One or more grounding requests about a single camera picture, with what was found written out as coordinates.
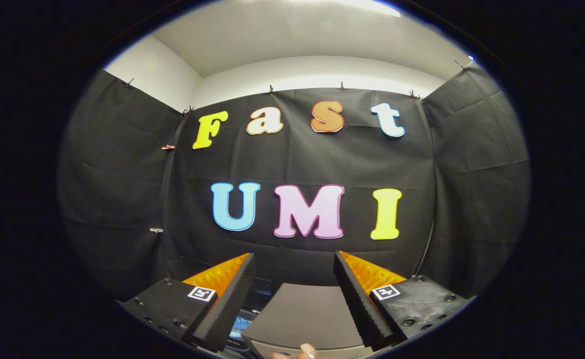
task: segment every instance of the clip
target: clip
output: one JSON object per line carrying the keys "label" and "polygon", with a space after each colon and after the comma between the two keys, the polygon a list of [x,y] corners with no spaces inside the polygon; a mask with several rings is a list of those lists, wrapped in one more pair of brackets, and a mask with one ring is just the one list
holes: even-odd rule
{"label": "clip", "polygon": [[465,66],[463,66],[462,64],[460,64],[458,61],[454,60],[455,63],[458,63],[458,66],[461,66],[463,68],[463,71],[467,71],[467,68],[465,68]]}

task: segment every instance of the black fabric backdrop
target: black fabric backdrop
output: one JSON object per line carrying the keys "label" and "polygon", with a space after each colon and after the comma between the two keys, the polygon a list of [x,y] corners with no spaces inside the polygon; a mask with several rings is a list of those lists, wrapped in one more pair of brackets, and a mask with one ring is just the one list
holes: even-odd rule
{"label": "black fabric backdrop", "polygon": [[[312,106],[343,104],[343,129],[318,134]],[[370,107],[398,109],[406,134],[381,131]],[[274,106],[284,127],[251,136],[249,115]],[[208,148],[192,150],[201,116],[228,112]],[[163,145],[175,145],[172,152]],[[261,185],[247,230],[212,217],[214,182],[229,182],[229,213],[241,215],[242,182]],[[345,187],[342,238],[279,238],[274,187],[296,184],[307,202],[325,184]],[[397,188],[396,239],[373,240],[372,192]],[[251,95],[179,113],[102,71],[71,119],[60,156],[62,214],[91,273],[120,298],[165,275],[185,278],[245,252],[257,277],[336,285],[334,250],[404,276],[430,276],[457,293],[481,291],[518,239],[529,197],[527,152],[518,120],[478,66],[461,71],[421,104],[410,96],[361,89],[299,89]],[[162,234],[150,232],[162,227]]]}

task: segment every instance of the orange letter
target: orange letter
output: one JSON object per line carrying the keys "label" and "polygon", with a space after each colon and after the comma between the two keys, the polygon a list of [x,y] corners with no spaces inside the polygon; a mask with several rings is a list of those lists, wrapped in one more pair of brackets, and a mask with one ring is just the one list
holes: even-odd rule
{"label": "orange letter", "polygon": [[343,111],[343,105],[338,101],[321,101],[312,107],[312,116],[310,127],[315,132],[337,132],[343,128],[343,116],[339,112]]}

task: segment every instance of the letter m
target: letter m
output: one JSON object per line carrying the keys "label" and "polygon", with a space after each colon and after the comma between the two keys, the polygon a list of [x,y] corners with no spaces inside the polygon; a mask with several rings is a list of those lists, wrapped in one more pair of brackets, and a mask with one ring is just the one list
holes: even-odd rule
{"label": "letter m", "polygon": [[345,192],[342,186],[328,184],[322,186],[308,206],[299,187],[284,184],[274,189],[279,196],[279,227],[274,229],[274,235],[283,238],[294,237],[297,231],[292,228],[292,219],[297,223],[302,236],[308,236],[310,230],[318,221],[317,229],[313,232],[317,238],[340,238],[343,230],[339,227],[339,203]]}

